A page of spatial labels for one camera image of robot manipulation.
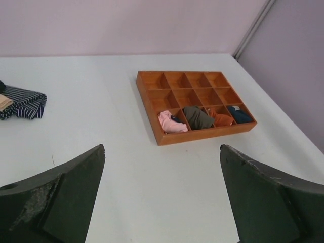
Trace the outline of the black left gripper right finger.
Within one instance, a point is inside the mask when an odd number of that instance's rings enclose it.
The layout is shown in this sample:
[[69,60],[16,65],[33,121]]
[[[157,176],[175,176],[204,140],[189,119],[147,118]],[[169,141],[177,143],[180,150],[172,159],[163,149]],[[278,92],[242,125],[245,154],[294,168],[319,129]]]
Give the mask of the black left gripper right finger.
[[323,185],[225,144],[220,164],[239,242],[323,242]]

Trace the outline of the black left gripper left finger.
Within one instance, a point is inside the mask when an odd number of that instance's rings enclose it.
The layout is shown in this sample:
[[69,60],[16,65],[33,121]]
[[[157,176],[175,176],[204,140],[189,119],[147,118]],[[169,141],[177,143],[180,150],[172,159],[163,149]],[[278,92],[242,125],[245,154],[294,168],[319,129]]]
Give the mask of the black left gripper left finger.
[[105,165],[102,144],[1,187],[1,242],[85,242]]

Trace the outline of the pink underwear navy trim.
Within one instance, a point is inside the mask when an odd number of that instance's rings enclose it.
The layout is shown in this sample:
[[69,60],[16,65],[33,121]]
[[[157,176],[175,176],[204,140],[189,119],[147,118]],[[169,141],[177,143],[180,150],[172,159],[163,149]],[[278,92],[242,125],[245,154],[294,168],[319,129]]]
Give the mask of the pink underwear navy trim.
[[158,115],[158,120],[162,130],[166,134],[188,132],[187,125],[174,121],[172,119],[172,114],[168,110],[160,112]]

